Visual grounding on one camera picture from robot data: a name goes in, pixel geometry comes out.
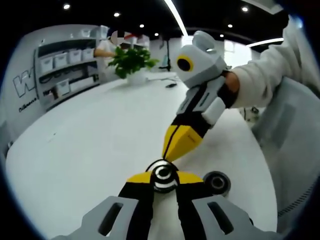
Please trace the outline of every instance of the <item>white desk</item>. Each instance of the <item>white desk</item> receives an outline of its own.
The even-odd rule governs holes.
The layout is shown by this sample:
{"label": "white desk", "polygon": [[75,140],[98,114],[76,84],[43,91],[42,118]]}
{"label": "white desk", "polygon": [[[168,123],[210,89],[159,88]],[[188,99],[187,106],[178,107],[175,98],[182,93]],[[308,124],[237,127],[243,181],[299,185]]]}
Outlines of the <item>white desk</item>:
{"label": "white desk", "polygon": [[[161,158],[165,132],[187,91],[181,82],[165,88],[170,83],[128,86],[117,80],[96,87],[49,111],[18,138],[6,172],[17,201],[41,234],[49,239],[70,234],[85,213],[117,196],[127,178]],[[271,175],[238,110],[226,110],[203,143],[175,164],[201,177],[213,170],[227,174],[228,199],[247,211],[255,226],[276,230]],[[184,239],[173,210],[175,196],[159,203],[163,197],[155,199],[149,239]]]}

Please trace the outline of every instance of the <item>led strip light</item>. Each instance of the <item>led strip light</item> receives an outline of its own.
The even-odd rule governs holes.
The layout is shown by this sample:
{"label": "led strip light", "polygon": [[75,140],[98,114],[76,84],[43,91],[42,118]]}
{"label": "led strip light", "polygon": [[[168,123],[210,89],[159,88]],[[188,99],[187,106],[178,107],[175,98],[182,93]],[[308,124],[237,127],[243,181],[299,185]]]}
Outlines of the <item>led strip light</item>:
{"label": "led strip light", "polygon": [[164,0],[164,2],[167,4],[168,8],[170,9],[171,13],[173,14],[176,22],[178,23],[178,25],[182,31],[183,36],[188,36],[186,27],[185,27],[184,23],[182,22],[182,19],[179,15],[174,3],[172,2],[172,0]]}
{"label": "led strip light", "polygon": [[246,46],[251,48],[251,47],[259,46],[259,45],[262,45],[262,44],[270,44],[270,43],[283,42],[283,41],[284,41],[284,38],[283,37],[279,37],[279,38],[274,38],[274,39],[269,39],[269,40],[264,40],[264,41],[258,41],[258,42],[255,42],[255,43],[248,44]]}

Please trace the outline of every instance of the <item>white pot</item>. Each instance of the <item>white pot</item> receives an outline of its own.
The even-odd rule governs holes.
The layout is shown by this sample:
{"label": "white pot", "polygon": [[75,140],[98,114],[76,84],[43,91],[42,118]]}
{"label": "white pot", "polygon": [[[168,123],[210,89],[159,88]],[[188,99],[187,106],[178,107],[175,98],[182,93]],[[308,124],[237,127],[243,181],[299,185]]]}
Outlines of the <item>white pot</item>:
{"label": "white pot", "polygon": [[139,71],[135,73],[128,74],[126,77],[127,81],[131,85],[140,85],[144,84],[147,81],[146,70],[141,68]]}

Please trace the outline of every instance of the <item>green plant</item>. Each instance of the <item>green plant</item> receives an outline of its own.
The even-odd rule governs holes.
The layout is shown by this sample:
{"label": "green plant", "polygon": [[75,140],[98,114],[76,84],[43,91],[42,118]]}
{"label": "green plant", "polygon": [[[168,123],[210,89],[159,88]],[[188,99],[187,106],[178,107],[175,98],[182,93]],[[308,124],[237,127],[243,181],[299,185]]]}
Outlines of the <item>green plant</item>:
{"label": "green plant", "polygon": [[123,50],[117,47],[115,53],[116,56],[108,65],[115,66],[115,73],[122,79],[142,68],[150,69],[159,62],[158,59],[150,59],[150,52],[145,48]]}

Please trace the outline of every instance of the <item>window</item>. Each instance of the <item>window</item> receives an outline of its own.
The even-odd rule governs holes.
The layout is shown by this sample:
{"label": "window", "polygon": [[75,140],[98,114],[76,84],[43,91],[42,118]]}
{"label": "window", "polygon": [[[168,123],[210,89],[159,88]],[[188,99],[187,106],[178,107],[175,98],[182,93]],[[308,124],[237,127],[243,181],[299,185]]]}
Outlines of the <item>window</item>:
{"label": "window", "polygon": [[252,52],[246,45],[225,40],[224,41],[224,61],[232,68],[245,65],[252,59]]}
{"label": "window", "polygon": [[194,36],[182,36],[181,47],[184,45],[192,45],[192,39],[194,39]]}

